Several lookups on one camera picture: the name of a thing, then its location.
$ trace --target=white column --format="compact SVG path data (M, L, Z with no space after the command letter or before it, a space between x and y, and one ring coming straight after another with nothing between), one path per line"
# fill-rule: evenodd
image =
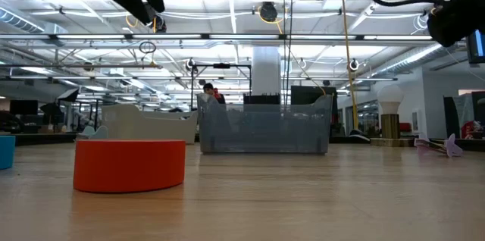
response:
M280 53L278 47L254 47L252 50L252 94L281 93Z

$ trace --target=red object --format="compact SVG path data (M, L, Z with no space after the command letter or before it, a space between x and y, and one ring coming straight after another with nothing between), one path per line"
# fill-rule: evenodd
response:
M143 192L176 186L185 176L183 140L78 140L74 189Z
M401 132L411 132L411 124L410 123L399 123L399 130Z
M475 131L475 126L472 120L465 123L462 127L462 139L465 139L468 135L472 136L471 133L473 133L474 131Z
M217 89L217 88L214 89L214 97L216 99L220 99L221 98L221 94L219 94L219 89Z

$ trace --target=person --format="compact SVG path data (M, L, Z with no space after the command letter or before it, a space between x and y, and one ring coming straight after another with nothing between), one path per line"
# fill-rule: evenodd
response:
M209 94L209 95L212 95L216 98L216 100L219 102L219 104L225 104L226 103L226 99L224 98L224 95L223 94L220 94L218 92L217 89L214 88L214 86L212 86L211 83L206 83L204 85L204 93L205 94Z

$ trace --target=wooden floor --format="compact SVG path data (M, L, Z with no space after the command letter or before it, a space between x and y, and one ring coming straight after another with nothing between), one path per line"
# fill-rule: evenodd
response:
M201 155L181 186L72 189L74 145L17 149L0 240L485 240L485 153L331 145L326 156Z

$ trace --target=translucent storage container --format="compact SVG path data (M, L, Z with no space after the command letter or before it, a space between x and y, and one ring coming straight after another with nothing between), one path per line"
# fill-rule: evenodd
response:
M220 105L197 96L203 153L317 153L328 149L332 96L311 105Z

